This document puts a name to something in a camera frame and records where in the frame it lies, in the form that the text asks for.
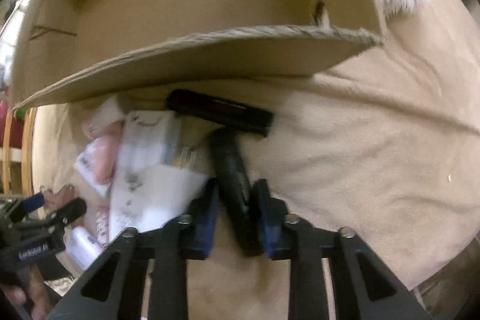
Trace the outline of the person's left hand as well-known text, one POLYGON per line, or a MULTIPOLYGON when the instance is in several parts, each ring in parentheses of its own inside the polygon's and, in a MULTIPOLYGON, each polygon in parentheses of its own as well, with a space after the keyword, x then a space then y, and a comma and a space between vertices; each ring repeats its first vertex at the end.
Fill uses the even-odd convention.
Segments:
POLYGON ((26 288, 1 285, 1 290, 12 305, 32 303, 30 311, 33 320, 43 320, 52 309, 47 293, 47 286, 37 266, 30 267, 29 283, 26 288))

